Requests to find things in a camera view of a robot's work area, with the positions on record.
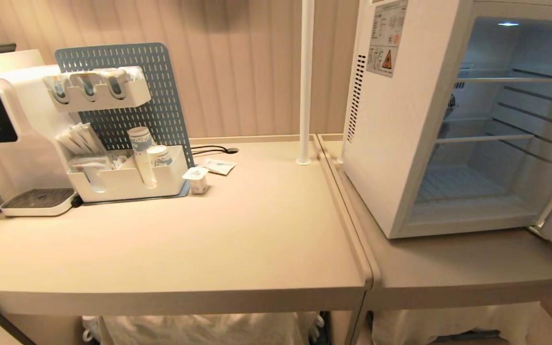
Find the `pegboard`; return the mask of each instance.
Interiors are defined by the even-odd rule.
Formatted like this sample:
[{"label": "pegboard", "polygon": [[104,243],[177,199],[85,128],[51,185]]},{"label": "pegboard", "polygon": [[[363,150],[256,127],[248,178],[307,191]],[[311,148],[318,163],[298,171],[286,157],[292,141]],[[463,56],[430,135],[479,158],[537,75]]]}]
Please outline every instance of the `pegboard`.
[{"label": "pegboard", "polygon": [[90,122],[107,150],[131,149],[127,130],[148,127],[156,144],[182,145],[189,167],[195,166],[167,47],[162,43],[64,48],[55,52],[61,72],[140,66],[151,100],[139,107],[79,112]]}]

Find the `warning label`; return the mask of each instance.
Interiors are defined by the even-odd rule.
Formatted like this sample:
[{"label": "warning label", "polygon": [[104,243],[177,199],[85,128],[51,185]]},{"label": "warning label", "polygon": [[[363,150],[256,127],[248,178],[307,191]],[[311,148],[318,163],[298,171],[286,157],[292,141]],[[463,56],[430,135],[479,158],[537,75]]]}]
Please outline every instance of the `warning label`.
[{"label": "warning label", "polygon": [[408,0],[376,7],[366,67],[369,72],[393,76],[407,7]]}]

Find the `desk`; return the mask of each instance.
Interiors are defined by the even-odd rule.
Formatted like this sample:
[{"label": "desk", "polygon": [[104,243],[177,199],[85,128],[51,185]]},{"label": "desk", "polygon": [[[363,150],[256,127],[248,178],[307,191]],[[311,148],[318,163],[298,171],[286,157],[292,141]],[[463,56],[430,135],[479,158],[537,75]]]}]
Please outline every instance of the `desk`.
[{"label": "desk", "polygon": [[388,240],[335,160],[342,136],[319,137],[374,273],[364,310],[552,299],[552,243],[524,229]]},{"label": "desk", "polygon": [[55,218],[0,213],[0,311],[347,310],[335,319],[348,332],[372,275],[313,139],[308,166],[295,163],[298,136],[192,140],[240,149],[210,155],[238,165],[227,177],[209,174],[201,196],[81,206]]}]

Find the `striped wall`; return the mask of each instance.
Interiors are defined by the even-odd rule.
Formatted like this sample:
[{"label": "striped wall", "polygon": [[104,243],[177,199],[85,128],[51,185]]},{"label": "striped wall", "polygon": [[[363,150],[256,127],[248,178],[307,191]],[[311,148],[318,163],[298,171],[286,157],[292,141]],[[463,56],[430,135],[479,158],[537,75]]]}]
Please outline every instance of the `striped wall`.
[{"label": "striped wall", "polygon": [[[316,0],[311,131],[344,126],[357,1]],[[164,42],[191,137],[299,131],[301,0],[0,0],[0,42]]]}]

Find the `mini fridge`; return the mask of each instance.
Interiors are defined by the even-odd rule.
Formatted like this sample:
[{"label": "mini fridge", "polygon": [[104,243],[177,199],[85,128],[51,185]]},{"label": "mini fridge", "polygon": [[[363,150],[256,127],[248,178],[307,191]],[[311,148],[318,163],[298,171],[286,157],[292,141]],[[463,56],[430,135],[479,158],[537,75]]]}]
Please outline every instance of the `mini fridge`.
[{"label": "mini fridge", "polygon": [[552,237],[552,0],[361,0],[342,159],[387,238]]}]

